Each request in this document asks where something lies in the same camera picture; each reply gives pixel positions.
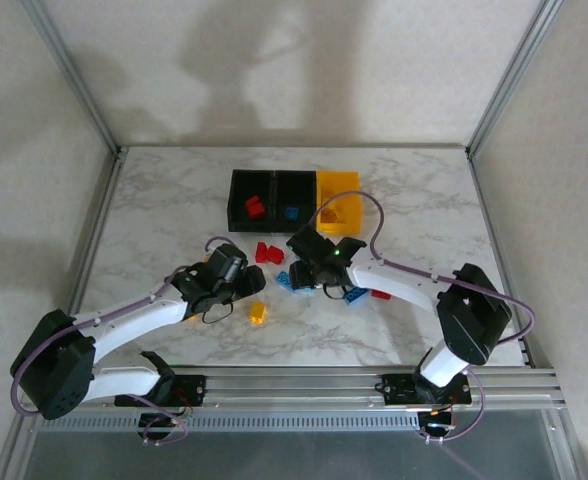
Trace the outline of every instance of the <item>yellow bin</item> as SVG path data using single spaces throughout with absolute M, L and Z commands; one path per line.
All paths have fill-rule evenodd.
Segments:
M 316 208 L 337 193 L 360 190 L 358 172 L 316 172 Z M 363 197 L 346 195 L 316 217 L 316 229 L 333 235 L 358 235 L 363 220 Z

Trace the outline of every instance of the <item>blue block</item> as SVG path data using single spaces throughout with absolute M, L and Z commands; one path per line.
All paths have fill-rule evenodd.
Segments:
M 298 208 L 295 207 L 287 207 L 285 209 L 285 218 L 289 222 L 295 222 L 298 220 Z
M 292 293 L 296 293 L 296 292 L 313 292 L 314 289 L 313 288 L 302 288 L 300 290 L 294 290 L 292 288 L 292 282 L 290 282 L 290 275 L 287 272 L 281 272 L 276 276 L 276 283 L 278 283 L 281 287 L 285 288 L 286 290 L 289 290 Z
M 354 287 L 343 296 L 343 300 L 345 300 L 345 303 L 348 305 L 354 305 L 362 298 L 365 298 L 367 296 L 367 292 L 369 292 L 367 288 Z

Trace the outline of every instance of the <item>red block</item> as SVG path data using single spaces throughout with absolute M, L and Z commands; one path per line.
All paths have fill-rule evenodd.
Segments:
M 258 195 L 254 195 L 247 202 L 245 202 L 245 208 L 249 209 L 255 203 L 261 203 L 261 199 L 258 198 Z
M 284 258 L 285 254 L 283 253 L 283 250 L 281 250 L 280 248 L 270 247 L 267 249 L 267 259 L 270 262 L 275 263 L 276 265 L 280 265 L 281 263 L 283 263 Z
M 254 203 L 249 207 L 246 207 L 247 214 L 250 216 L 250 220 L 260 220 L 265 216 L 265 207 L 261 202 Z
M 381 292 L 379 290 L 372 290 L 372 296 L 376 298 L 382 298 L 383 300 L 389 300 L 392 298 L 389 293 Z
M 267 245 L 263 242 L 258 242 L 256 246 L 256 255 L 254 255 L 254 260 L 256 263 L 265 263 L 267 262 Z

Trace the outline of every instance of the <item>marble tabletop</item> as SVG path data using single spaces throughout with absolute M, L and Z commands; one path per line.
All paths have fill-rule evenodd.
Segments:
M 285 234 L 227 232 L 235 168 L 358 171 L 362 189 L 385 209 L 377 243 L 385 257 L 451 270 L 468 261 L 502 289 L 463 149 L 135 147 L 125 160 L 82 309 L 126 300 L 174 267 L 201 261 L 214 235 L 229 236 L 252 262 L 258 241 L 285 249 Z M 360 238 L 369 240 L 377 221 L 365 202 Z M 135 364 L 141 350 L 153 350 L 170 365 L 414 365 L 441 338 L 437 318 L 399 299 L 368 296 L 348 306 L 321 291 L 288 292 L 275 278 L 292 260 L 289 254 L 286 264 L 262 265 L 265 290 L 237 302 L 230 317 L 150 332 L 111 359 Z M 262 325 L 248 319 L 255 301 L 267 305 Z M 488 364 L 522 365 L 518 343 L 497 347 Z

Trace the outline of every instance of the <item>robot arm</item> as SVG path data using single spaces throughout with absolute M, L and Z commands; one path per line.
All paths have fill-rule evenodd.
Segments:
M 93 367 L 114 349 L 147 332 L 205 314 L 216 304 L 231 305 L 264 287 L 259 267 L 248 266 L 245 254 L 233 245 L 221 245 L 207 263 L 177 269 L 164 283 L 127 302 L 76 317 L 61 310 L 48 313 L 10 373 L 16 387 L 25 391 L 48 420 L 94 398 L 121 394 L 162 398 L 170 387 L 171 369 L 151 352 L 143 353 L 147 366 L 106 368 L 96 375 Z M 63 330 L 69 333 L 56 338 Z M 16 394 L 14 386 L 12 395 Z
M 290 265 L 293 288 L 316 285 L 375 289 L 411 302 L 434 314 L 443 340 L 431 348 L 415 372 L 417 390 L 432 403 L 439 390 L 468 365 L 484 365 L 511 318 L 505 302 L 452 285 L 442 291 L 434 274 L 422 278 L 376 260 L 365 242 L 343 238 L 337 245 L 305 227 L 288 246 L 300 260 Z M 465 264 L 453 272 L 458 280 L 496 291 L 483 270 Z

